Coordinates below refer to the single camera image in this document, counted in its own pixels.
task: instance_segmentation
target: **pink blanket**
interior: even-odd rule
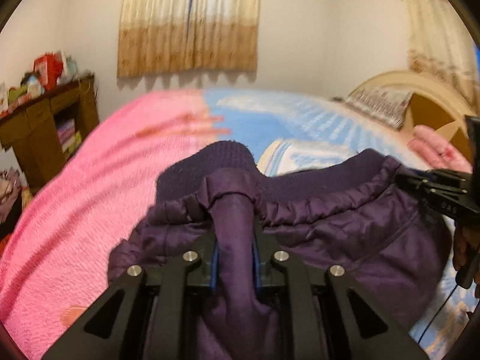
[[[422,157],[432,168],[472,173],[472,165],[451,143],[430,127],[418,125],[408,148]]]
[[[106,288],[110,250],[165,168],[216,140],[200,91],[150,93],[112,115],[22,215],[0,261],[0,320],[30,360]]]

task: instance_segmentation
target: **red bag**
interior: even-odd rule
[[[38,71],[40,84],[49,91],[57,86],[57,78],[62,75],[63,62],[54,54],[47,53],[35,60],[33,70]]]

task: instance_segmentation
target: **pillow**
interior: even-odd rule
[[[345,102],[374,119],[400,130],[413,92],[385,88],[361,89]]]
[[[355,154],[348,147],[327,142],[278,139],[265,150],[257,167],[267,176],[279,176],[299,170],[328,168]]]

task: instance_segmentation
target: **metal bolt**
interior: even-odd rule
[[[280,261],[281,263],[283,263],[284,261],[287,261],[289,257],[290,255],[284,250],[276,251],[273,254],[273,258],[276,259],[277,261]]]
[[[330,267],[330,273],[333,276],[339,278],[340,276],[343,276],[345,274],[345,268],[341,265],[333,265]]]
[[[198,259],[198,253],[196,251],[189,250],[183,254],[183,259],[191,263]]]
[[[127,273],[130,275],[130,276],[138,276],[142,273],[142,267],[139,266],[139,265],[132,265],[132,266],[129,266],[128,269],[127,269]]]

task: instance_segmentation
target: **bed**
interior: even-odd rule
[[[420,123],[440,130],[469,154],[463,115],[473,111],[454,91],[408,72],[386,73],[359,88],[369,86],[415,91],[418,100],[412,101],[400,132],[345,104],[284,92],[153,92],[118,110],[35,197],[4,251],[0,320],[17,345],[30,360],[41,358],[65,331],[69,316],[105,290],[108,254],[154,202],[158,174],[216,140],[244,143],[269,176],[327,167],[366,148],[426,169],[405,145]],[[438,106],[442,116],[430,111],[422,116],[425,101]],[[412,337],[419,337],[454,276],[450,260],[437,297]],[[464,290],[448,303],[422,342],[432,359],[448,350],[467,321],[462,311],[475,304],[472,292]]]

